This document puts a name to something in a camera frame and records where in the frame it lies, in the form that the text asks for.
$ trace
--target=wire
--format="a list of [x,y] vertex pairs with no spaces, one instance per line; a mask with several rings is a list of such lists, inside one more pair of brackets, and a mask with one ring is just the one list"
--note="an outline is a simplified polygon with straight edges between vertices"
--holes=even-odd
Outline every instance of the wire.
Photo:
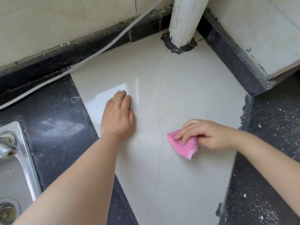
[[22,98],[28,96],[29,94],[31,94],[32,92],[40,89],[41,87],[52,83],[53,81],[56,81],[60,78],[62,78],[63,76],[73,72],[75,69],[77,69],[79,66],[85,64],[86,62],[88,62],[89,60],[93,59],[94,57],[102,54],[104,51],[106,51],[108,48],[110,48],[112,45],[114,45],[123,35],[125,35],[125,33],[127,33],[134,25],[137,24],[137,22],[139,22],[142,18],[144,18],[149,12],[151,12],[153,9],[155,9],[155,7],[161,2],[162,0],[158,0],[150,9],[148,9],[146,12],[144,12],[142,15],[140,15],[138,18],[136,18],[129,26],[127,26],[113,41],[111,41],[109,44],[107,44],[104,48],[102,48],[101,50],[99,50],[97,53],[94,53],[93,55],[87,57],[86,59],[82,60],[81,62],[77,63],[76,65],[74,65],[72,68],[68,69],[67,71],[63,72],[62,74],[45,81],[44,83],[39,84],[38,86],[35,86],[34,88],[28,90],[27,92],[25,92],[22,95],[19,95],[18,97],[14,98],[13,100],[3,104],[0,106],[0,110],[14,104],[15,102],[21,100]]

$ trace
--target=stainless steel sink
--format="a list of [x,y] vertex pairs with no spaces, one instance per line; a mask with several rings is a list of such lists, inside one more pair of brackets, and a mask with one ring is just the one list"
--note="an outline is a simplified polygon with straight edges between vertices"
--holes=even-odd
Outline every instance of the stainless steel sink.
[[0,127],[0,225],[10,225],[41,194],[21,125]]

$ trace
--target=pink sponge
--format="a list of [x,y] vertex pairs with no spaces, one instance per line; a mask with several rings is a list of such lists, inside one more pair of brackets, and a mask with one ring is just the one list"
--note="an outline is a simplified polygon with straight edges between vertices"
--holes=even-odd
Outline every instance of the pink sponge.
[[180,130],[176,130],[167,135],[168,140],[174,150],[184,158],[189,160],[192,159],[193,154],[197,151],[197,137],[190,138],[185,145],[182,145],[182,140],[175,140],[175,136],[180,132]]

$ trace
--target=left hand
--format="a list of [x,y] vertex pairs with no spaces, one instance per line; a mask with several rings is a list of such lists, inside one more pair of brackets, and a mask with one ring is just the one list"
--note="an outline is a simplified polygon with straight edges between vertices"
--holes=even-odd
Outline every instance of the left hand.
[[122,140],[128,138],[135,125],[135,116],[131,104],[131,96],[126,91],[117,91],[115,96],[107,101],[102,121],[101,136],[115,133]]

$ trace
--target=ceramic tile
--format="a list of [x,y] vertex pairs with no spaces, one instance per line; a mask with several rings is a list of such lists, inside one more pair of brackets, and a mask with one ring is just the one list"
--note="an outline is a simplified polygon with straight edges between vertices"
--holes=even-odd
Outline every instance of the ceramic tile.
[[161,34],[105,52],[72,78],[99,136],[105,102],[117,90],[132,96],[137,126],[116,175],[138,223],[217,224],[235,151],[201,149],[188,161],[166,136],[192,118],[238,128],[246,92],[204,40],[177,55]]

